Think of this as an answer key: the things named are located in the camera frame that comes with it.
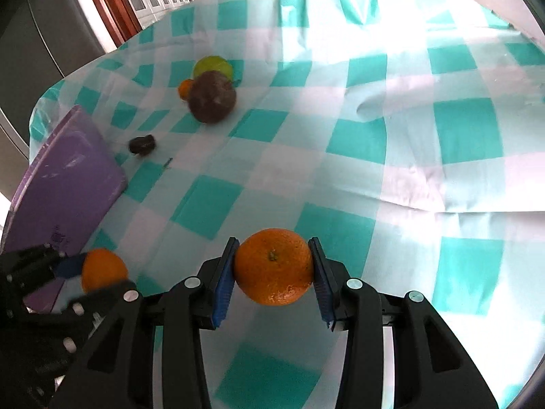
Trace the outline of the purple storage box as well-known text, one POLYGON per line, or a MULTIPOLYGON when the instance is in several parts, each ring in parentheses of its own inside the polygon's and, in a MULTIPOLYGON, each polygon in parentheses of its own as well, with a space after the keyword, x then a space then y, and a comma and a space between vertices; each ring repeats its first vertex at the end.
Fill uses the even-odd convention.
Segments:
MULTIPOLYGON (((5 221, 1 254, 41 245, 69 256, 84 253, 126 187, 127 177, 101 132, 81 106, 74 106, 19 183, 5 221)), ((24 306, 50 311, 66 280, 57 278, 33 293, 19 293, 24 306)))

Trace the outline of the small dark fruit piece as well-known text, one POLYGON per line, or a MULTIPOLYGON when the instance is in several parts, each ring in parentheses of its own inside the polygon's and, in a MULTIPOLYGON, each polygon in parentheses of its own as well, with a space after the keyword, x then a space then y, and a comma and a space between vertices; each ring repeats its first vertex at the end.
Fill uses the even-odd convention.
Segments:
POLYGON ((128 150, 139 156, 149 155, 156 148, 156 140, 153 135, 140 136, 130 139, 128 150))

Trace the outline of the grey refrigerator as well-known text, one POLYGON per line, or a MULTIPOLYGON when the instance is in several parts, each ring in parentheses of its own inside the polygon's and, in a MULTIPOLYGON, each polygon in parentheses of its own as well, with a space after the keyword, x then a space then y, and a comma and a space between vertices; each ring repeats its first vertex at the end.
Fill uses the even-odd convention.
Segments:
POLYGON ((22 0, 1 27, 1 194, 29 164, 30 116, 49 87, 115 49, 92 0, 22 0))

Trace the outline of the teal white checkered tablecloth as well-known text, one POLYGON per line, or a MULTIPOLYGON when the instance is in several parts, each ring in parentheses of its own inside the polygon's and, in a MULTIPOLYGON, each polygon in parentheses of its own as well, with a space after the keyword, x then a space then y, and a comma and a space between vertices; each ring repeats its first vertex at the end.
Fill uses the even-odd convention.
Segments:
POLYGON ((128 180, 88 245, 143 293, 285 228, 423 293, 501 407, 540 363, 544 53, 474 0, 197 0, 50 87, 32 151, 76 105, 128 180), (205 56, 234 69, 213 125, 177 93, 205 56))

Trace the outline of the small orange tangerine behind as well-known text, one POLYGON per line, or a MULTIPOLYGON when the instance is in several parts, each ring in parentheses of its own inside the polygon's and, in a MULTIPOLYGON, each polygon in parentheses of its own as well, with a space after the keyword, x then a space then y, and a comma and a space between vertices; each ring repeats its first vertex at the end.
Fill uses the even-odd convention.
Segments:
POLYGON ((188 100, 193 83, 194 80, 192 78, 187 78, 178 85, 177 93, 182 101, 186 102, 188 100))

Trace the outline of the dark brown round fruit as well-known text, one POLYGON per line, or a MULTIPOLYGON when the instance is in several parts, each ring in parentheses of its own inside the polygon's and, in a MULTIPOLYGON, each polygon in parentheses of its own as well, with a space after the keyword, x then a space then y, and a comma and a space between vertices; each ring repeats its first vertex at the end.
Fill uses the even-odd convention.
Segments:
POLYGON ((188 94, 188 108, 195 119, 204 124, 218 124, 235 109, 236 90, 232 81, 217 70, 205 71, 197 78, 188 94))

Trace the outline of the yellow-green apple at back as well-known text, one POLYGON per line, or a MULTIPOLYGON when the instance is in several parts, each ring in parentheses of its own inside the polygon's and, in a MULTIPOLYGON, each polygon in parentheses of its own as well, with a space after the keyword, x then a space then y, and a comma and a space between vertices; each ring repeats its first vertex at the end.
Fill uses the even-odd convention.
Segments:
POLYGON ((205 72, 221 72, 229 80, 233 79, 234 69, 232 65, 221 56, 205 56, 194 66, 193 78, 197 78, 205 72))

